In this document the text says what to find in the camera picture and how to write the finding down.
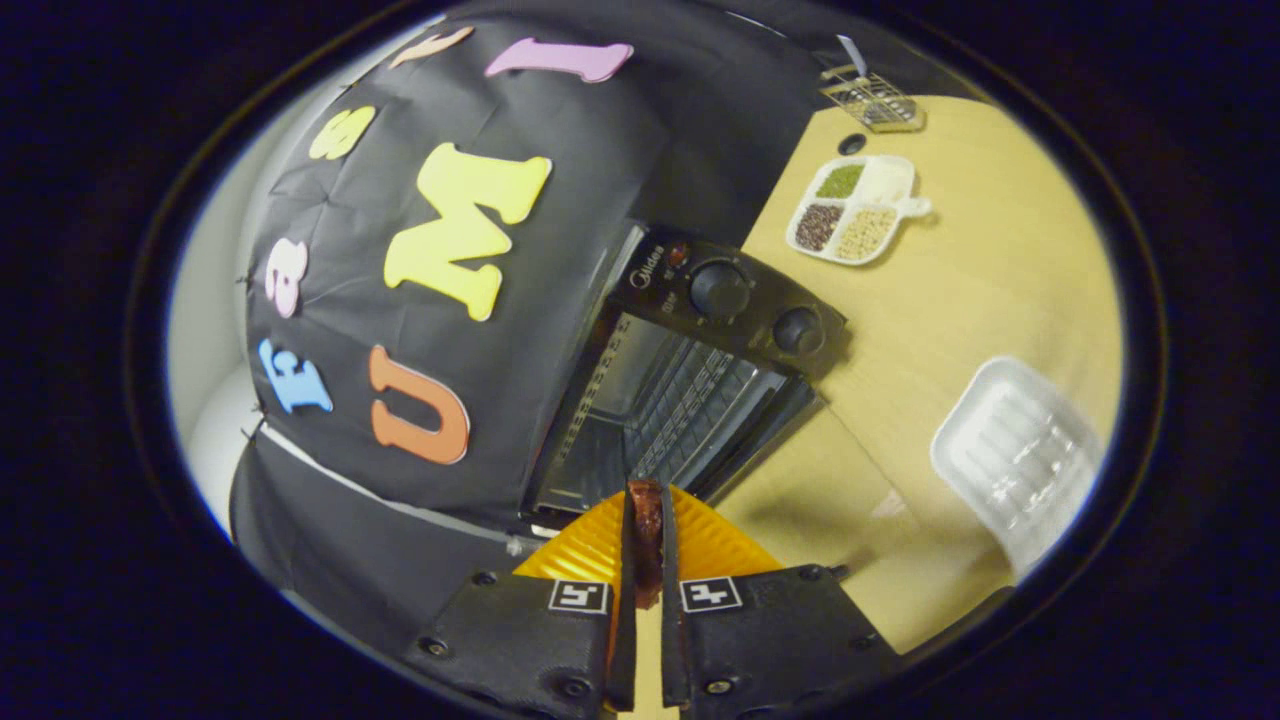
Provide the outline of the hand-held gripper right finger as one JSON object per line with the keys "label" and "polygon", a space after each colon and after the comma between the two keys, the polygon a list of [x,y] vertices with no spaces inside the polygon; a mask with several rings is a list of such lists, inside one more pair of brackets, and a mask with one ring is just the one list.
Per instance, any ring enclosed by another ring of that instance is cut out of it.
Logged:
{"label": "hand-held gripper right finger", "polygon": [[684,717],[794,717],[901,657],[822,564],[785,566],[714,509],[662,492],[662,701]]}

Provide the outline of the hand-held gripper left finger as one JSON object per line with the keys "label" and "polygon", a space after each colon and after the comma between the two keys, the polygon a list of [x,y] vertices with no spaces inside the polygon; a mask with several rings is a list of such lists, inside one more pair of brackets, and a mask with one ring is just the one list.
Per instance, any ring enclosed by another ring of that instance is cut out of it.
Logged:
{"label": "hand-held gripper left finger", "polygon": [[631,712],[637,664],[634,520],[634,501],[620,492],[513,571],[472,571],[416,633],[407,662],[503,714]]}

